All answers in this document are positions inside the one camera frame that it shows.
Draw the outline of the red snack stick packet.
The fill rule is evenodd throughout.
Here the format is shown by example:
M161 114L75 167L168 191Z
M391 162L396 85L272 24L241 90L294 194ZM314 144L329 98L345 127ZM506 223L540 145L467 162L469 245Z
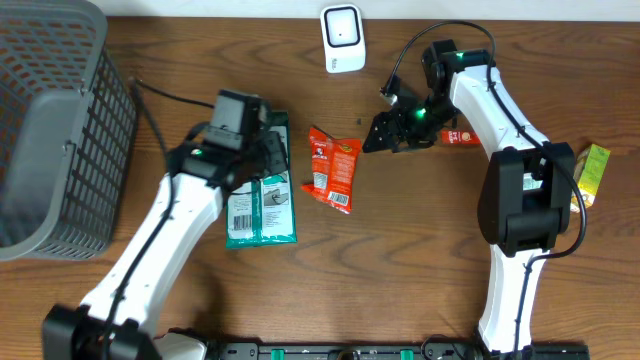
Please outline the red snack stick packet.
M441 139L449 145L480 145L481 141L474 132L458 130L442 130Z

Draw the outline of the red chips bag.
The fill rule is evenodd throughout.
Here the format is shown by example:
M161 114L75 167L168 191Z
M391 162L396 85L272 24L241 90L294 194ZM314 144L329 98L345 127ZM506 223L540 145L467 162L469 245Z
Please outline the red chips bag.
M316 200L345 214L352 211L352 190L362 143L356 138L336 139L317 127L309 131L312 182L301 189Z

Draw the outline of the green snack bag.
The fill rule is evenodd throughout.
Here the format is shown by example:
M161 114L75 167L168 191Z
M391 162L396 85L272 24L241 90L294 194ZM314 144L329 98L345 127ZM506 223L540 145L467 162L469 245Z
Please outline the green snack bag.
M297 241L286 111L271 114L254 154L258 173L227 203L228 249Z

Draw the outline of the green yellow juice carton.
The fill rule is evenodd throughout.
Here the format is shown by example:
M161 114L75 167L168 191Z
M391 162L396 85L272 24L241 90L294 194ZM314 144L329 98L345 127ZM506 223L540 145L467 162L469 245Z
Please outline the green yellow juice carton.
M586 208L591 207L595 202L610 154L608 149L591 144L577 157L574 180Z

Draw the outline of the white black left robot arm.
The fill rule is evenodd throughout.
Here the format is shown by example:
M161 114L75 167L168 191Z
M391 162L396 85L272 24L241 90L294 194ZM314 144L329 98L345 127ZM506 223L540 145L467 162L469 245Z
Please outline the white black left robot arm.
M179 273L242 185L286 170L285 147L258 95L221 90L212 118L162 150L165 174L144 221L108 274L71 309L42 324L46 359L213 359L213 344L185 330L158 335Z

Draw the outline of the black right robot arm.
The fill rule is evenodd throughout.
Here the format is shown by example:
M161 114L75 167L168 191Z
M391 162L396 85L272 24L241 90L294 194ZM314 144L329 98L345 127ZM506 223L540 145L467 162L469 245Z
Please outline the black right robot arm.
M486 50L432 43L422 55L431 90L420 99L397 76L382 95L391 107L373 118L363 150L394 153L433 146L445 124L464 116L489 159L477 206L490 246L487 301L469 359L534 359L530 319L537 282L569 223L574 153L552 143L525 117Z

